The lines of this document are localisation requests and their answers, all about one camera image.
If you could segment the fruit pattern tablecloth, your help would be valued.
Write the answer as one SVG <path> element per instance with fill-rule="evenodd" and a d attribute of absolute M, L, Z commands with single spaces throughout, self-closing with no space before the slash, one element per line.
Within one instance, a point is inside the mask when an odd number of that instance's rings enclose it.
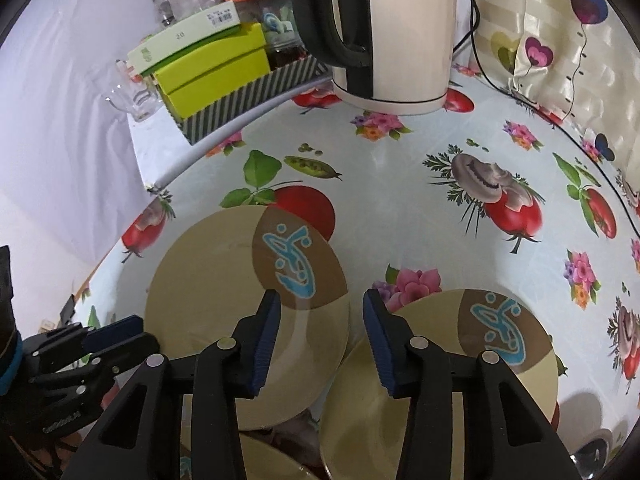
<path fill-rule="evenodd" d="M 195 223 L 239 206 L 310 223 L 344 272 L 349 335 L 309 408 L 245 430 L 329 479 L 390 479 L 408 405 L 382 388 L 361 299 L 472 354 L 482 292 L 512 298 L 528 351 L 514 372 L 568 454 L 610 442 L 595 479 L 639 474 L 639 201 L 600 136 L 560 127 L 455 74 L 430 116 L 356 110 L 307 92 L 277 106 L 153 198 L 90 280 L 76 318 L 144 318 L 155 271 Z"/>

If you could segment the cream heart pattern curtain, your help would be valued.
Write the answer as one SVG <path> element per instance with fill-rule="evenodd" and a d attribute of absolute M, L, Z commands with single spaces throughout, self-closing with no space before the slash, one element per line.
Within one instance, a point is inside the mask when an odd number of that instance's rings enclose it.
<path fill-rule="evenodd" d="M 475 0 L 480 67 L 498 86 L 601 133 L 639 186 L 639 48 L 612 0 Z"/>

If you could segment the striped black white tray box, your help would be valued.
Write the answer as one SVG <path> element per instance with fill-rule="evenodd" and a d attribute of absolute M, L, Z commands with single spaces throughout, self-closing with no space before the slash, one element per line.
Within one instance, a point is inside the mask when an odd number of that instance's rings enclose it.
<path fill-rule="evenodd" d="M 194 145 L 259 105 L 280 98 L 290 91 L 302 91 L 305 84 L 329 77 L 329 66 L 308 55 L 213 100 L 186 118 L 179 117 L 177 109 L 169 103 L 166 96 L 163 100 L 178 129 Z"/>

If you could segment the lime green box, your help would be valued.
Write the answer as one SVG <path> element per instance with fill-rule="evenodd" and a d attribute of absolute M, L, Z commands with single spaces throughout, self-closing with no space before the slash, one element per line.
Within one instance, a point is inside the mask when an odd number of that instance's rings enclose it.
<path fill-rule="evenodd" d="M 262 25 L 250 23 L 176 58 L 153 76 L 170 110 L 186 119 L 269 73 Z"/>

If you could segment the clear glass mug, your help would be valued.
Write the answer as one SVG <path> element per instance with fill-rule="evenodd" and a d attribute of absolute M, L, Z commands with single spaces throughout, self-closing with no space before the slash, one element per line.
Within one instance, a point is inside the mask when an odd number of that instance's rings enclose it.
<path fill-rule="evenodd" d="M 163 101 L 155 87 L 134 74 L 124 60 L 115 61 L 110 77 L 111 88 L 106 92 L 105 101 L 135 122 L 144 122 L 162 108 Z"/>

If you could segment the stainless steel bowl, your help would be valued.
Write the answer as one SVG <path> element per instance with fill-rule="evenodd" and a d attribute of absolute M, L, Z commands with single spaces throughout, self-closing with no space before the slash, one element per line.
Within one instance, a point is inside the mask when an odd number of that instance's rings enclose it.
<path fill-rule="evenodd" d="M 572 459 L 579 477 L 582 480 L 592 480 L 606 465 L 610 442 L 598 437 L 590 440 L 581 448 L 578 448 L 570 458 Z"/>

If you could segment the white green flat box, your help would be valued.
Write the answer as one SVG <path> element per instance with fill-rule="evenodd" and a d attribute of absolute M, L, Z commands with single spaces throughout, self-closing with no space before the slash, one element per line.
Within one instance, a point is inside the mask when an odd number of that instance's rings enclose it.
<path fill-rule="evenodd" d="M 142 75 L 192 44 L 234 29 L 239 24 L 239 14 L 233 1 L 216 4 L 149 36 L 128 53 L 128 63 L 135 74 Z"/>

